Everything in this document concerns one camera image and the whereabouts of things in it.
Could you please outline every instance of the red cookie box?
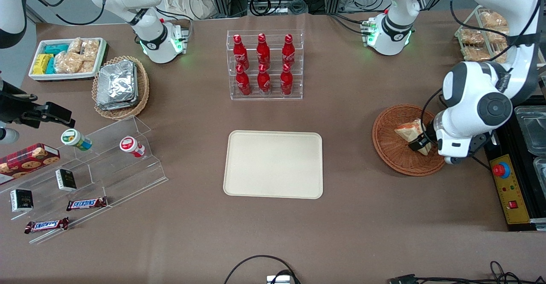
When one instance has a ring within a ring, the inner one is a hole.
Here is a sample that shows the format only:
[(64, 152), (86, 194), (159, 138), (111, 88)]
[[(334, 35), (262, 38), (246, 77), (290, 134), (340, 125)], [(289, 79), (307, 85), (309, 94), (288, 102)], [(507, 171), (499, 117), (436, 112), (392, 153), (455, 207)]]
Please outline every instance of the red cookie box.
[(0, 185), (56, 163), (60, 159), (61, 155), (56, 148), (43, 143), (36, 143), (4, 156), (0, 158)]

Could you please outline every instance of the small black box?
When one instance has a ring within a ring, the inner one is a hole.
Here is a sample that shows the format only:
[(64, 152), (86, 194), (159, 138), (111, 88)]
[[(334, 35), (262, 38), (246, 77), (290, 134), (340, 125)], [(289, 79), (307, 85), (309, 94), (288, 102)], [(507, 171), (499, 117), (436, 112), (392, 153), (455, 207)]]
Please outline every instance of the small black box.
[(12, 212), (29, 212), (34, 208), (32, 191), (27, 189), (15, 189), (9, 193), (12, 198)]
[(55, 171), (55, 174), (57, 176), (57, 185), (59, 186), (60, 190), (76, 190), (76, 181), (74, 180), (74, 174), (72, 174), (72, 171), (58, 169)]

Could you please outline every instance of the yellow control panel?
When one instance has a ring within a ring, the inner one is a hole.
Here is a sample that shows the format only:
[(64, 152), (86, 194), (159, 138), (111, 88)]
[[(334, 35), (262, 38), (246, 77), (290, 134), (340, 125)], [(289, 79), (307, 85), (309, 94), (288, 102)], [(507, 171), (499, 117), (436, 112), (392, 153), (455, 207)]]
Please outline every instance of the yellow control panel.
[(515, 177), (510, 156), (503, 155), (489, 163), (507, 224), (529, 223), (529, 214), (521, 196), (521, 189)]

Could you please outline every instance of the white bottle with green cap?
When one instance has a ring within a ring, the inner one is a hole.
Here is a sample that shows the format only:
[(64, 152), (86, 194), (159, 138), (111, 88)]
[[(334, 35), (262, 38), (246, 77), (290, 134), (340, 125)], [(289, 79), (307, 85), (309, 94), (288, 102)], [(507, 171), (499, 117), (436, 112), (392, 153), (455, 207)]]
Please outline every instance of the white bottle with green cap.
[(64, 131), (64, 133), (61, 135), (61, 142), (66, 145), (79, 148), (81, 151), (87, 151), (93, 145), (91, 139), (82, 135), (74, 128), (70, 128)]

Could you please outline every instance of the power cable connector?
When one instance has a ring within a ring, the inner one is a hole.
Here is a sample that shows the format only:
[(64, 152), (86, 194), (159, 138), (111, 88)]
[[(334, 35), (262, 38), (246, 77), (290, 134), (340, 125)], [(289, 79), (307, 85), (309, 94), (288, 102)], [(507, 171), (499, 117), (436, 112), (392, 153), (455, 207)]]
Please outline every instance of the power cable connector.
[(391, 278), (389, 280), (389, 284), (418, 284), (418, 282), (415, 274), (407, 274), (396, 278)]

